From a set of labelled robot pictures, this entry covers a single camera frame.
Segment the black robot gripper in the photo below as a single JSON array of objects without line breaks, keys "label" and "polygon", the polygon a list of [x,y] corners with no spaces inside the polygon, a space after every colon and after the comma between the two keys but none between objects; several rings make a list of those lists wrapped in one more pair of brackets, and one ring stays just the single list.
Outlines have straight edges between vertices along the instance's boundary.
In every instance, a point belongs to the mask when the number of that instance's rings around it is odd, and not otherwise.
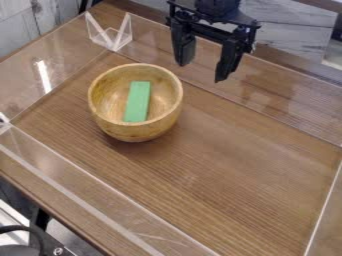
[{"label": "black robot gripper", "polygon": [[240,39],[229,38],[222,44],[216,82],[226,80],[238,68],[245,43],[256,42],[258,20],[241,11],[241,0],[167,0],[167,4],[174,57],[181,66],[190,64],[196,56],[194,35],[213,41],[224,41],[229,36]]}]

